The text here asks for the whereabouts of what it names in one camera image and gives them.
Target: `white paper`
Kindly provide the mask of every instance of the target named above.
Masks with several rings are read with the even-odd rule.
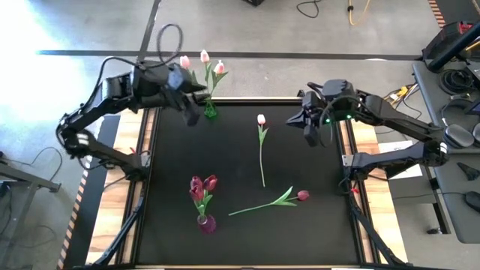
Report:
[[[402,141],[402,142],[385,142],[385,143],[379,143],[378,148],[380,150],[380,153],[386,153],[386,152],[405,149],[412,145],[413,145],[413,142],[410,140]],[[420,169],[420,165],[415,165],[415,166],[411,166],[409,169],[405,170],[402,173],[397,174],[396,176],[390,179],[404,179],[404,178],[418,177],[418,176],[422,176],[422,169]]]

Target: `black table surface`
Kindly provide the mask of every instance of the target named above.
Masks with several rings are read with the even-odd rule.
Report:
[[[445,68],[462,69],[465,66],[461,62],[452,62]],[[449,95],[438,86],[439,74],[430,72],[423,62],[413,64],[413,71],[433,123],[444,126],[440,111],[449,102]],[[476,98],[478,95],[478,93],[473,93],[472,96]],[[479,122],[478,116],[464,115],[460,109],[456,108],[446,110],[445,117],[447,122],[459,124],[468,130],[471,130],[475,123]],[[480,193],[480,179],[468,181],[457,162],[480,170],[480,154],[451,154],[448,163],[434,168],[440,190],[443,193],[466,193],[468,191]],[[460,194],[444,194],[443,197],[458,240],[463,243],[480,243],[480,213],[471,209],[464,202],[464,196]]]
[[[218,106],[215,120],[202,117],[186,127],[163,111],[153,149],[152,171],[139,245],[139,264],[307,266],[358,263],[346,198],[341,150],[311,148],[303,131],[285,121],[296,106]],[[266,187],[259,167],[257,114],[269,128],[263,144]],[[218,184],[207,213],[217,231],[203,235],[188,193],[192,176],[215,174]],[[293,186],[308,190],[296,207],[271,206],[229,217],[230,212],[270,203]]]

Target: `desk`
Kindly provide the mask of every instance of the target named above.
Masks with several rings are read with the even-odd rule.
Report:
[[[465,64],[452,62],[447,64],[445,68],[461,69],[465,68]],[[442,127],[440,111],[448,103],[449,95],[438,86],[438,74],[430,72],[423,62],[413,64],[413,72],[433,123]],[[455,109],[449,109],[447,112],[448,114],[446,113],[445,117],[448,118],[449,122],[459,124],[466,129],[472,128],[479,121],[478,116],[466,116],[460,113],[460,110],[455,112]],[[480,192],[480,180],[467,181],[457,162],[479,169],[480,154],[453,154],[447,164],[435,167],[434,171],[441,191],[444,193]],[[443,198],[458,240],[469,244],[480,243],[480,214],[467,206],[464,198],[459,194],[445,194]]]
[[[150,134],[149,131],[153,126],[153,117],[151,113],[149,113],[147,116],[144,116],[143,113],[144,112],[140,112],[138,115],[134,115],[129,111],[121,113],[120,124],[118,126],[117,136],[114,144],[115,149],[128,153],[131,152],[130,147],[135,146],[137,143],[142,146],[142,149],[147,149],[149,147],[150,137],[148,135]],[[140,129],[143,118],[148,119],[148,124],[146,125],[147,132],[145,133],[147,136],[143,139],[139,139],[138,130]],[[367,125],[356,123],[353,124],[353,127],[358,150],[360,152],[378,153],[379,150],[374,129]],[[344,142],[348,142],[348,139],[345,140],[345,134],[346,132],[343,132]],[[345,146],[346,150],[349,151],[350,147],[348,146],[348,143],[346,143]],[[373,174],[376,176],[385,177],[381,172],[374,172]],[[108,185],[110,182],[121,176],[122,173],[119,170],[110,170],[107,173],[105,185]],[[103,193],[100,205],[98,207],[94,231],[91,236],[88,256],[86,257],[87,263],[93,263],[108,248],[122,225],[129,186],[138,186],[138,188],[135,189],[136,197],[138,197],[138,191],[140,191],[139,187],[141,184],[142,183],[131,184],[128,181],[120,181]],[[407,261],[388,182],[369,178],[365,182],[365,186],[373,225],[385,243],[394,251],[395,255],[401,260]],[[82,203],[76,205],[75,208],[79,208],[81,205]],[[75,226],[82,226],[81,224],[75,223],[75,220],[77,219],[75,212],[73,213],[72,221],[70,222],[71,228],[74,228]],[[127,237],[127,244],[124,247],[123,262],[127,262],[130,259],[132,248],[131,236],[133,234],[134,230],[132,229]],[[70,248],[68,239],[71,237],[72,232],[67,231],[64,248],[61,252],[61,259],[58,261],[59,269],[63,268],[64,266],[72,266],[64,265],[64,262],[66,262],[65,257],[67,256]],[[368,237],[363,229],[361,230],[361,237],[364,250],[369,251],[370,246]],[[367,261],[370,262],[372,258],[371,253],[366,252],[365,256],[367,257]]]

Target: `black mat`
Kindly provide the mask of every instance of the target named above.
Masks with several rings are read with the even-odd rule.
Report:
[[[446,24],[460,21],[476,23],[480,15],[473,1],[479,3],[479,0],[436,0],[436,4]]]
[[[357,263],[347,201],[335,194],[342,179],[338,144],[310,148],[286,119],[290,106],[219,106],[214,121],[186,127],[163,111],[140,236],[139,264],[338,265]],[[270,127],[263,144],[266,188],[259,168],[257,114]],[[218,177],[207,212],[217,231],[203,235],[188,193],[192,176]],[[293,186],[309,190],[297,207],[272,206],[236,216],[230,212],[270,203]]]

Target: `yellow cable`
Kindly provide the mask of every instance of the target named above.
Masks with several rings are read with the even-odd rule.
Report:
[[[470,51],[471,49],[477,47],[479,44],[480,44],[480,41],[477,41],[473,45],[468,46],[465,50]]]
[[[367,0],[367,4],[365,5],[365,8],[364,8],[364,10],[363,10],[363,13],[361,13],[360,19],[358,19],[357,22],[353,22],[353,19],[352,19],[353,10],[350,10],[350,11],[348,12],[348,20],[349,20],[351,26],[356,26],[356,25],[358,25],[358,24],[363,20],[364,15],[367,13],[367,9],[368,9],[368,5],[369,5],[369,4],[370,4],[370,0]],[[348,0],[348,5],[349,5],[349,6],[353,6],[352,0]]]

